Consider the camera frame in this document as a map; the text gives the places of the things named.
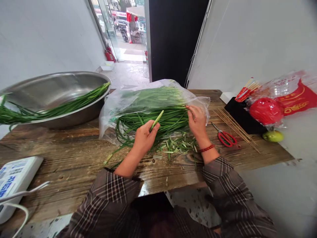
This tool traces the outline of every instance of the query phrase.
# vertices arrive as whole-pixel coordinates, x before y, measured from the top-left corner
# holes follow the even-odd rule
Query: white scale
[[[42,162],[42,157],[32,156],[6,163],[0,170],[0,198],[26,191]],[[21,198],[22,196],[13,198],[10,203],[19,204]],[[5,223],[15,209],[1,205],[0,224]]]

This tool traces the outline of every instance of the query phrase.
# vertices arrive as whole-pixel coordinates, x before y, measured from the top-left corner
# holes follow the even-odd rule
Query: lime
[[[262,137],[269,142],[280,142],[284,139],[283,134],[279,131],[265,132]]]

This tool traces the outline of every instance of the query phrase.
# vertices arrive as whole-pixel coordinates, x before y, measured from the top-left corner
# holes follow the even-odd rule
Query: red scissors
[[[215,124],[213,124],[213,123],[211,123],[211,124],[217,129],[218,138],[222,142],[222,144],[224,144],[227,147],[232,147],[235,144],[237,144],[237,140],[232,135],[230,135],[227,132],[223,132],[218,127],[216,127]]]

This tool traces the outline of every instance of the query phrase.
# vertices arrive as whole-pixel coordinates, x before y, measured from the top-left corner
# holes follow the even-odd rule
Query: red bracelet
[[[202,153],[202,152],[205,152],[205,151],[207,151],[207,150],[212,149],[213,147],[215,147],[215,145],[212,144],[211,146],[208,146],[207,148],[201,149],[200,152],[201,152],[201,153]]]

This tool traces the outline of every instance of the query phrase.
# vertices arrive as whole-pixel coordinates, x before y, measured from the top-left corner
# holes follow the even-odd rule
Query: hand
[[[206,116],[200,107],[191,105],[188,109],[189,128],[194,134],[200,148],[206,148],[211,145],[206,132]]]
[[[154,123],[154,120],[149,120],[143,126],[139,127],[135,133],[134,145],[131,151],[144,157],[144,155],[151,149],[153,146],[156,134],[160,127],[160,124],[157,123],[152,131],[150,129]]]

